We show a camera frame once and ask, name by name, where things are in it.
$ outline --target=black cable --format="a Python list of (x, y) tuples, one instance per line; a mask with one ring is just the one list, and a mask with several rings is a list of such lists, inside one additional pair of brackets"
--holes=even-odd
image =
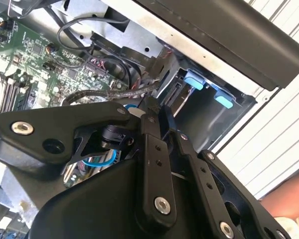
[[(51, 6), (47, 6), (44, 10), (53, 18), (53, 20), (58, 24), (59, 27), (64, 26), (64, 22), (59, 18), (59, 16), (52, 10)], [(73, 41), (77, 46), (84, 47), (83, 43), (76, 38), (69, 29), (65, 29), (64, 33), (66, 36)]]
[[(45, 7), (44, 8), (45, 11), (53, 18), (53, 20), (59, 25), (60, 27), (60, 30), (65, 26), (65, 24), (63, 23), (63, 21), (59, 18), (59, 16), (52, 10), (51, 6), (48, 6), (48, 7)], [(77, 39), (73, 33), (66, 27), (63, 32), (67, 35), (67, 37), (73, 41), (77, 46), (81, 47), (81, 48), (85, 48), (85, 46), (82, 44), (82, 42)], [(132, 87), (132, 76), (131, 76), (131, 73), (130, 73), (130, 70), (128, 69), (128, 67), (124, 64), (124, 62), (116, 57), (112, 57), (112, 56), (93, 56), (93, 52), (89, 52), (87, 49), (83, 50), (83, 52), (85, 54), (87, 54), (88, 56), (90, 57), (93, 57), (93, 58), (96, 58), (96, 59), (102, 59), (104, 61), (108, 61), (108, 62), (112, 62), (113, 64), (115, 65), (119, 65), (122, 69), (122, 71), (124, 72), (124, 76), (123, 76), (123, 79), (125, 78), (126, 75), (128, 75), (128, 87), (129, 89)], [(61, 65), (63, 67), (66, 67), (66, 68), (71, 68), (71, 69), (77, 69), (77, 68), (80, 68), (80, 67), (83, 67), (84, 65), (87, 64), (87, 62), (84, 62), (82, 65), (79, 65), (79, 66), (75, 66), (74, 68), (72, 68), (71, 66), (67, 66), (67, 65), (64, 65), (62, 64), (61, 62), (59, 62), (57, 59), (55, 59), (55, 57), (53, 57), (52, 55), (50, 55), (53, 60), (55, 60), (55, 62), (58, 64), (58, 65)]]
[(153, 90), (156, 90), (158, 87), (159, 87), (159, 82), (155, 82), (151, 85), (144, 86), (140, 89), (134, 89), (128, 91), (94, 91), (94, 90), (77, 91), (70, 94), (68, 97), (66, 97), (62, 103), (62, 106), (68, 106), (73, 102), (76, 102), (77, 100), (86, 96), (103, 97), (108, 100), (119, 99), (119, 98), (131, 97), (131, 96), (136, 96), (147, 92), (151, 92)]
[(109, 19), (109, 18), (103, 18), (103, 17), (96, 17), (96, 16), (93, 16), (93, 17), (79, 17), (79, 18), (76, 18), (72, 21), (69, 21), (67, 24), (65, 24), (63, 27), (61, 27), (57, 34), (56, 34), (56, 38), (59, 42), (59, 44), (64, 47), (65, 49), (68, 49), (68, 50), (90, 50), (92, 45), (91, 46), (79, 46), (79, 47), (70, 47), (70, 46), (67, 46), (65, 45), (62, 41), (61, 41), (61, 32), (63, 32), (65, 29), (68, 29), (69, 27), (71, 27), (72, 25), (76, 24), (76, 23), (79, 23), (81, 21), (102, 21), (102, 22), (108, 22), (108, 23), (126, 23), (128, 22), (129, 20), (126, 19), (124, 21), (118, 21), (118, 20), (113, 20), (113, 19)]
[(124, 62), (120, 58), (117, 58), (116, 56), (93, 56), (93, 57), (96, 58), (97, 60), (103, 60), (103, 61), (107, 61), (107, 62), (110, 62), (115, 65), (119, 65), (121, 67), (121, 69), (124, 71), (123, 78), (125, 78), (126, 75), (128, 76), (129, 89), (132, 88), (132, 76), (131, 76), (130, 70), (127, 67), (127, 65), (124, 64)]

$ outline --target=black plastic panel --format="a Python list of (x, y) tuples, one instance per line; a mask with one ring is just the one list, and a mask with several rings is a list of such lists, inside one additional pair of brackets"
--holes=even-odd
[(134, 0), (267, 90), (299, 74), (299, 44), (243, 0)]

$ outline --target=black arm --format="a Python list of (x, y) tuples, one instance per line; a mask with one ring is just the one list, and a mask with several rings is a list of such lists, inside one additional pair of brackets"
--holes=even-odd
[(131, 114), (108, 102), (0, 115), (0, 161), (33, 183), (59, 184), (66, 165), (109, 149), (121, 161), (48, 200), (29, 239), (290, 238), (215, 154), (197, 155), (168, 107)]

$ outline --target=blue clip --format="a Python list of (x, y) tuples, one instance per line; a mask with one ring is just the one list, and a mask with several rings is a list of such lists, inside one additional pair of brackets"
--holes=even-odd
[(190, 70), (188, 70), (188, 72), (184, 78), (184, 81), (198, 90), (202, 90), (206, 83), (205, 78), (197, 75), (196, 73), (194, 73)]
[(221, 103), (224, 107), (230, 109), (234, 106), (234, 104), (231, 102), (232, 98), (222, 90), (218, 90), (216, 94), (214, 95), (214, 99)]

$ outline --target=capacitor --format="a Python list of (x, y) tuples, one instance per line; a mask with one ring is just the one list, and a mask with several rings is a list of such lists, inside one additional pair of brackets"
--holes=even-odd
[(58, 93), (60, 90), (57, 86), (53, 87), (53, 92)]

